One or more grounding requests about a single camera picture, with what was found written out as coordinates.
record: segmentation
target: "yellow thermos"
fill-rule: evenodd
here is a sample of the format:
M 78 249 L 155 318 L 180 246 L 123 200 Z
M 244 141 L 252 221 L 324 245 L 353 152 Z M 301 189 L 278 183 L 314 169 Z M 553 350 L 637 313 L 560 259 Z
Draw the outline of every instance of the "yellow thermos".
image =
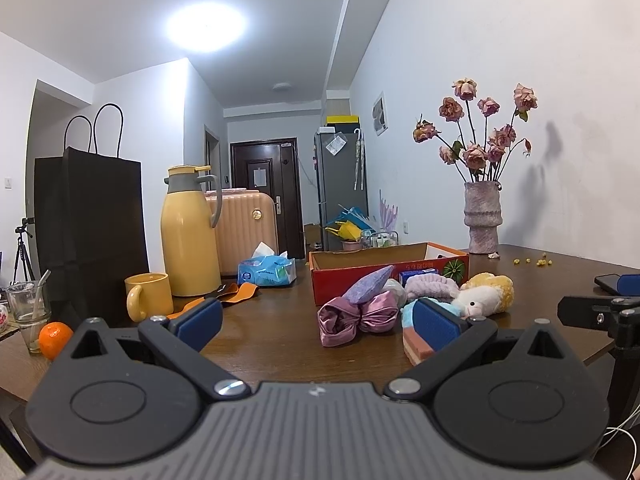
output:
M 169 185 L 160 232 L 164 268 L 169 275 L 174 296 L 202 296 L 220 284 L 220 266 L 214 227 L 222 210 L 222 187 L 215 175 L 198 176 L 210 166 L 175 166 L 169 168 Z M 211 210 L 200 184 L 212 181 L 216 187 L 216 212 Z

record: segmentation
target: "ceiling light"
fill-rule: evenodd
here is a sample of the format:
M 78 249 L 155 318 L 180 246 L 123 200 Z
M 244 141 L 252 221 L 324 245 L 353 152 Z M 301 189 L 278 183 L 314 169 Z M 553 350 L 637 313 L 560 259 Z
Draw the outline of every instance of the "ceiling light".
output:
M 184 49 L 213 52 L 237 40 L 244 18 L 231 7 L 204 3 L 185 7 L 169 19 L 169 38 Z

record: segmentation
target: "smartphone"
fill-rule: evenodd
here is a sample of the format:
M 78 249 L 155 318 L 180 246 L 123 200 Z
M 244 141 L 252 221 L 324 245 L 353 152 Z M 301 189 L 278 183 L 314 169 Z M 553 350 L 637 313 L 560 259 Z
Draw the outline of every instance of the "smartphone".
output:
M 619 274 L 604 274 L 603 276 L 596 276 L 593 281 L 605 292 L 614 296 L 620 296 L 620 293 L 618 292 L 619 279 Z

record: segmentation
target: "doorway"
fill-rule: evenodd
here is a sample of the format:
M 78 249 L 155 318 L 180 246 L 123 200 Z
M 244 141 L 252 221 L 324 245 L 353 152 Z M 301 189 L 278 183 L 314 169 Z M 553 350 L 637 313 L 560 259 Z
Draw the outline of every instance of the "doorway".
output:
M 213 174 L 220 179 L 222 186 L 222 175 L 220 173 L 220 141 L 208 130 L 204 131 L 204 159 L 205 166 L 211 166 L 209 174 Z M 207 191 L 213 190 L 213 182 L 207 182 Z
M 278 250 L 287 251 L 289 258 L 304 258 L 296 139 L 233 142 L 231 175 L 234 187 L 257 189 L 273 199 Z

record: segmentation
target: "pink vase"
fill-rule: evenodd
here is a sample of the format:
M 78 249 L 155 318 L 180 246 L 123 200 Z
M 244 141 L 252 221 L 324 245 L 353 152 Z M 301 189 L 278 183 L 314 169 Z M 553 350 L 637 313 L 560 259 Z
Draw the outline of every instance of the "pink vase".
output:
M 469 227 L 469 252 L 491 254 L 498 250 L 498 225 L 502 224 L 498 183 L 465 184 L 465 225 Z

